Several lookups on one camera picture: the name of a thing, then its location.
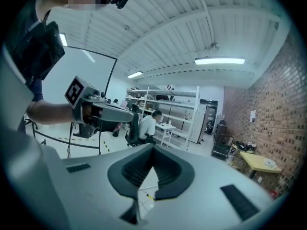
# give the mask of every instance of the yellow table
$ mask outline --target yellow table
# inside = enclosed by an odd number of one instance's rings
[[[278,167],[271,168],[264,164],[264,160],[266,159],[260,155],[254,155],[246,152],[240,152],[242,158],[248,163],[248,165],[252,168],[252,173],[250,174],[250,178],[252,179],[257,171],[268,172],[268,173],[281,173],[282,170]]]

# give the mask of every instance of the whiteboard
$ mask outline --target whiteboard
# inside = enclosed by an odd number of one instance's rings
[[[64,47],[65,55],[43,81],[43,97],[54,104],[66,103],[64,94],[75,76],[105,91],[116,59],[78,48]]]

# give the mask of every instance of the white ceiling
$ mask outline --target white ceiling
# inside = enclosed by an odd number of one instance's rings
[[[275,0],[129,0],[119,10],[56,8],[69,46],[118,58],[116,68],[144,74],[139,84],[251,86],[283,45],[290,21]],[[212,51],[217,42],[220,49]],[[244,65],[195,65],[205,56],[245,58]]]

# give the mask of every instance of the black office chair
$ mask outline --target black office chair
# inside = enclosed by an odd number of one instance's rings
[[[129,122],[129,131],[125,135],[127,146],[136,147],[153,141],[153,136],[148,134],[145,134],[147,136],[146,140],[139,140],[139,107],[136,104],[132,104],[129,110],[133,112],[133,119]]]

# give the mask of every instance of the desk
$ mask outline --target desk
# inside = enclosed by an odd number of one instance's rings
[[[155,126],[158,127],[159,129],[163,130],[163,137],[162,137],[160,145],[163,144],[163,141],[164,141],[165,138],[169,138],[168,139],[168,145],[169,145],[171,138],[172,138],[173,130],[176,127],[168,125],[168,124],[155,124]]]
[[[243,159],[248,163],[250,168],[252,168],[252,173],[250,174],[250,178],[254,178],[257,171],[268,172],[268,173],[281,173],[282,170],[280,168],[271,168],[264,164],[264,160],[266,159],[260,155],[254,155],[246,152],[240,152],[240,155]]]

